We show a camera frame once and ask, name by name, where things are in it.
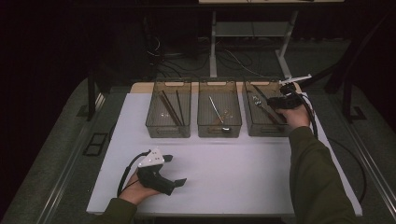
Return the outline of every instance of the person's right hand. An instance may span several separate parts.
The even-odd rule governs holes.
[[[276,113],[285,116],[289,126],[294,130],[298,127],[309,127],[310,120],[308,112],[303,105],[299,105],[293,109],[277,109]]]

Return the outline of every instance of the sleeve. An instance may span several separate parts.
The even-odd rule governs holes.
[[[297,223],[357,223],[332,156],[308,127],[290,133],[290,194]]]
[[[133,203],[113,198],[106,211],[92,220],[90,224],[130,224],[136,209],[137,207]]]

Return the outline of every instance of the cable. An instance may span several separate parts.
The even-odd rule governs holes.
[[[361,165],[361,162],[359,161],[359,159],[347,147],[345,147],[344,145],[342,145],[341,143],[337,142],[336,140],[334,140],[330,137],[327,137],[327,139],[333,141],[336,145],[345,149],[346,152],[348,152],[349,155],[352,156],[352,158],[356,161],[356,163],[361,168],[361,175],[363,177],[363,192],[361,193],[361,196],[359,197],[359,203],[361,204],[361,202],[363,202],[363,199],[364,199],[364,197],[366,195],[366,191],[367,191],[367,177],[366,177],[366,173],[364,172],[363,165]]]
[[[168,66],[166,64],[163,64],[163,63],[159,63],[158,65],[172,69],[179,77],[181,77],[181,74],[175,68]]]
[[[204,68],[205,65],[206,65],[206,63],[207,63],[207,61],[208,61],[208,59],[209,59],[209,57],[205,57],[205,61],[204,61],[204,63],[203,63],[201,66],[199,66],[199,67],[197,67],[197,68],[190,68],[190,69],[183,68],[183,67],[181,67],[180,65],[178,65],[178,64],[176,64],[176,63],[170,62],[169,60],[166,60],[166,61],[164,61],[164,62],[165,62],[165,63],[171,63],[172,65],[178,67],[178,68],[181,69],[181,70],[192,72],[192,71],[198,71],[198,70],[201,70],[202,68]]]
[[[155,50],[158,50],[159,48],[160,48],[160,46],[161,46],[161,42],[160,42],[160,40],[157,38],[157,37],[155,37],[154,36],[154,38],[157,40],[157,42],[158,42],[158,46],[157,46],[157,48],[155,48]]]
[[[317,122],[315,121],[315,114],[314,114],[314,112],[312,111],[312,109],[309,107],[308,103],[304,100],[304,98],[303,98],[299,93],[297,93],[297,92],[296,92],[294,89],[292,89],[292,88],[287,87],[287,89],[288,89],[291,93],[293,93],[294,95],[296,95],[296,96],[303,102],[303,105],[304,105],[304,107],[305,107],[305,109],[306,109],[306,112],[308,113],[309,119],[311,119],[311,122],[312,122],[312,129],[314,130],[314,136],[315,136],[316,139],[318,139],[318,126],[317,126]]]
[[[309,100],[309,98],[306,95],[303,95],[303,97],[309,102],[309,104],[311,104],[311,107],[312,107],[311,111],[312,111],[313,116],[315,117],[314,104],[312,104],[311,100]]]
[[[128,176],[129,172],[131,171],[131,167],[132,167],[132,165],[134,164],[134,162],[137,161],[137,159],[139,159],[139,158],[142,157],[142,156],[147,156],[150,152],[151,152],[151,150],[149,150],[148,152],[140,153],[140,154],[137,155],[137,156],[131,161],[131,163],[129,163],[129,165],[125,168],[125,171],[124,171],[124,173],[123,173],[123,175],[122,175],[122,178],[121,178],[121,181],[120,181],[120,184],[119,184],[119,188],[118,188],[118,190],[117,190],[117,197],[119,197],[120,194],[121,194],[122,191],[123,191],[123,189],[122,189],[123,184],[125,183],[125,179],[126,179],[126,177]]]
[[[250,69],[248,69],[248,68],[246,68],[229,50],[227,50],[227,49],[225,49],[225,51],[227,51],[229,54],[231,54],[231,56],[233,56],[234,58],[235,58],[235,60],[245,69],[245,70],[247,70],[249,73],[251,73],[251,74],[254,74],[254,75],[256,75],[256,76],[259,76],[259,77],[263,77],[262,75],[260,75],[260,74],[258,74],[258,73],[256,73],[256,72],[253,72],[253,71],[251,71]]]
[[[134,182],[132,182],[131,184],[125,186],[125,188],[121,191],[121,193],[123,193],[126,189],[128,189],[129,187],[131,187],[133,184],[137,183],[137,181],[139,181],[138,179]]]
[[[152,56],[155,56],[155,57],[160,57],[161,55],[160,54],[154,54],[154,53],[151,53],[150,51],[148,51],[147,50],[147,52],[148,52],[148,54],[150,54],[150,55],[152,55]]]
[[[240,59],[238,59],[236,62],[235,62],[235,58],[236,58],[236,56],[234,56],[234,54],[230,54],[229,52],[227,52],[227,56],[231,56],[231,58],[232,58],[232,60],[230,60],[230,59],[227,59],[227,58],[225,58],[225,57],[222,57],[222,56],[220,56],[220,55],[218,55],[218,56],[220,56],[220,57],[222,57],[224,60],[226,60],[226,61],[228,61],[229,63],[234,63],[234,64],[238,64],[238,65],[244,65],[245,67],[246,66],[251,66],[251,65],[253,65],[253,60],[246,54],[246,53],[241,53],[241,54],[243,54],[248,60],[249,60],[249,62],[248,63],[242,63],[242,61],[240,60]]]
[[[263,43],[260,44],[260,42],[261,42],[260,38],[264,39],[264,37],[256,37],[256,38],[257,38],[256,42],[259,42],[259,45],[256,45],[256,46],[244,46],[243,45],[241,47],[240,43],[235,43],[235,42],[233,42],[233,46],[225,46],[224,43],[227,43],[227,42],[222,41],[222,39],[219,42],[217,42],[216,45],[218,43],[221,43],[220,46],[223,49],[228,49],[228,50],[245,50],[245,49],[260,49],[262,47],[271,46],[276,43],[276,41],[273,40],[273,38],[265,37],[266,41],[264,41]]]
[[[158,69],[158,68],[157,68],[156,70],[157,70],[159,73],[163,74],[164,77],[166,77],[166,74],[165,74],[163,71],[161,71],[161,70]]]
[[[222,56],[220,56],[220,55],[217,55],[216,56],[216,60],[217,61],[219,61],[219,63],[221,63],[224,67],[226,67],[226,68],[229,68],[229,69],[232,69],[232,70],[236,70],[236,71],[240,71],[240,70],[244,70],[244,68],[243,67],[237,67],[237,68],[235,68],[235,67],[231,67],[231,66],[229,66],[229,65],[227,65],[224,61],[223,61],[223,57]]]

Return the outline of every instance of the white tabletop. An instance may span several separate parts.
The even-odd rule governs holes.
[[[117,188],[125,167],[141,152],[158,147],[174,156],[160,174],[170,180],[187,178],[171,196],[156,195],[138,206],[144,216],[286,217],[293,216],[290,200],[290,144],[285,137],[250,137],[242,95],[243,125],[238,138],[200,138],[198,94],[191,97],[190,138],[150,138],[145,126],[151,93],[127,95],[96,181],[87,212],[101,214]],[[317,120],[318,136],[329,142]],[[332,159],[357,216],[361,206],[332,150]]]

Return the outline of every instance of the transparent container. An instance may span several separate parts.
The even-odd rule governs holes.
[[[191,136],[191,79],[157,78],[146,126],[152,138]]]
[[[282,96],[278,77],[245,77],[243,86],[247,132],[250,136],[289,136],[283,115],[267,105],[266,99]]]
[[[197,121],[200,137],[239,136],[242,119],[234,78],[200,78]]]

